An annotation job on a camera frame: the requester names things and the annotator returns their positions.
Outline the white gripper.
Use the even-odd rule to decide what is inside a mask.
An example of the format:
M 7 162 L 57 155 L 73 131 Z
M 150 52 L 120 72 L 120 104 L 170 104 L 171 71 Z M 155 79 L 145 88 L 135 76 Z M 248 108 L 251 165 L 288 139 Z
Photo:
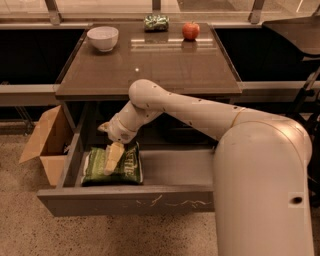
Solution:
M 124 153 L 124 145 L 130 143 L 137 135 L 136 131 L 126 128 L 116 114 L 109 122 L 102 123 L 97 128 L 100 132 L 108 134 L 108 138 L 113 141 L 106 148 L 104 174 L 111 175 Z

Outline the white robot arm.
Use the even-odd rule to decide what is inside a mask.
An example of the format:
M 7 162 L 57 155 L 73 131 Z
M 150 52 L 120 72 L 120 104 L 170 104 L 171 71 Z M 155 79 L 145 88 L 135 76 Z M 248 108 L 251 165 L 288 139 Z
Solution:
M 166 113 L 217 140 L 213 155 L 219 256 L 315 256 L 307 166 L 311 139 L 297 121 L 168 92 L 146 79 L 101 130 L 127 144 Z

